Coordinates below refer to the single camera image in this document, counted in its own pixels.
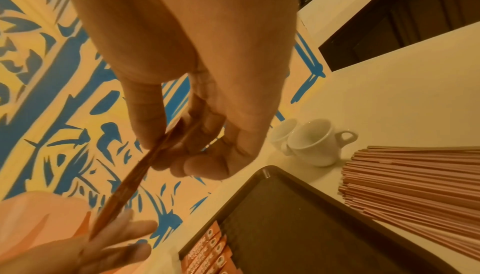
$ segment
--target cup handle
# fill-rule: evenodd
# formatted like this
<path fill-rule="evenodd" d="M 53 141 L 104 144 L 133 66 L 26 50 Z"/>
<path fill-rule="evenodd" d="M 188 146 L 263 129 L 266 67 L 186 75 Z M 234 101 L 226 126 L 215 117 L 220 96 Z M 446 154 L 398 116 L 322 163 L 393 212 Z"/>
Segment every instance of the cup handle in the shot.
<path fill-rule="evenodd" d="M 292 156 L 294 154 L 292 149 L 287 145 L 286 141 L 281 144 L 280 150 L 285 156 Z"/>
<path fill-rule="evenodd" d="M 343 134 L 351 134 L 350 138 L 344 139 Z M 335 134 L 336 141 L 338 142 L 338 145 L 340 148 L 343 148 L 345 145 L 354 143 L 358 138 L 359 135 L 356 132 L 350 131 L 350 130 L 344 130 L 341 132 L 338 132 Z"/>

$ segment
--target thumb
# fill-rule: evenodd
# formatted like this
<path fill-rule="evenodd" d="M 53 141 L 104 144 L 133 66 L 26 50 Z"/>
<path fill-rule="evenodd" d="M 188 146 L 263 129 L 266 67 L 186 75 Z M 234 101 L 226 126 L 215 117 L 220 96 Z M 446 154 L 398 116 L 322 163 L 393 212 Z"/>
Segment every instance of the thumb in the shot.
<path fill-rule="evenodd" d="M 125 94 L 131 127 L 140 144 L 152 149 L 167 127 L 162 85 L 138 83 L 121 75 L 117 77 Z"/>

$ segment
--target white cup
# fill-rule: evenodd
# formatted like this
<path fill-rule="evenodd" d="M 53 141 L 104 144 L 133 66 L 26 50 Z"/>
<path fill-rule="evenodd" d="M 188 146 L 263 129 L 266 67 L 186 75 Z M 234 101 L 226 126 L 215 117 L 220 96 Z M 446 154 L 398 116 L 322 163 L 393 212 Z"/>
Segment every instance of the white cup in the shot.
<path fill-rule="evenodd" d="M 277 150 L 282 151 L 282 145 L 287 143 L 289 135 L 298 125 L 299 123 L 296 119 L 283 120 L 270 131 L 268 140 Z"/>
<path fill-rule="evenodd" d="M 345 133 L 351 136 L 344 139 Z M 296 125 L 292 131 L 288 132 L 287 139 L 281 141 L 280 150 L 287 156 L 296 155 L 306 163 L 324 167 L 337 162 L 342 148 L 355 142 L 358 137 L 357 133 L 350 130 L 336 133 L 331 121 L 316 119 L 304 125 Z"/>

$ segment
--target brown tray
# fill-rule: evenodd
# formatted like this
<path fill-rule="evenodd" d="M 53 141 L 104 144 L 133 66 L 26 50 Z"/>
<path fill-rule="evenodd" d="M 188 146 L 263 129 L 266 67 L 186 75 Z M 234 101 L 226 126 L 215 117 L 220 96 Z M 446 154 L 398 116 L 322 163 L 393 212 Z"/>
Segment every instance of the brown tray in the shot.
<path fill-rule="evenodd" d="M 180 258 L 215 220 L 244 274 L 458 273 L 276 166 L 255 173 L 182 248 Z"/>

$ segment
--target orange packet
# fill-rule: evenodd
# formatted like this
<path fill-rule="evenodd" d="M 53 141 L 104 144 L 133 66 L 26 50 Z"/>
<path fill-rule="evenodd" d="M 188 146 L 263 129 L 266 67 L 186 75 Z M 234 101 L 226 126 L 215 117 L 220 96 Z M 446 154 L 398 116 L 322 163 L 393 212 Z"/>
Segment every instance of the orange packet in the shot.
<path fill-rule="evenodd" d="M 210 239 L 210 241 L 203 246 L 203 248 L 200 250 L 200 252 L 195 257 L 195 259 L 190 263 L 190 265 L 186 268 L 186 270 L 183 271 L 183 274 L 194 274 L 195 271 L 203 263 L 205 258 L 210 254 L 210 252 L 218 244 L 221 236 L 222 236 L 222 232 L 218 232 L 212 239 Z"/>
<path fill-rule="evenodd" d="M 196 270 L 195 274 L 205 274 L 215 262 L 215 260 L 218 258 L 218 256 L 220 256 L 220 254 L 223 252 L 226 245 L 227 235 L 224 235 L 218 242 L 218 244 L 213 248 L 213 250 L 211 250 L 210 254 L 208 254 L 200 267 Z"/>
<path fill-rule="evenodd" d="M 218 256 L 215 262 L 208 269 L 206 274 L 218 274 L 218 272 L 220 272 L 220 269 L 226 264 L 227 260 L 229 260 L 231 256 L 232 256 L 232 250 L 227 245 L 223 249 L 223 252 L 220 254 L 220 256 Z"/>
<path fill-rule="evenodd" d="M 232 259 L 228 259 L 225 262 L 225 265 L 223 268 L 221 268 L 219 274 L 238 274 L 239 270 L 237 270 L 237 267 L 235 266 L 234 262 Z"/>
<path fill-rule="evenodd" d="M 211 227 L 205 232 L 205 234 L 200 238 L 199 241 L 195 243 L 193 248 L 188 252 L 188 254 L 181 260 L 181 271 L 185 272 L 190 263 L 195 259 L 199 254 L 200 250 L 205 246 L 210 239 L 220 232 L 219 224 L 215 221 Z"/>

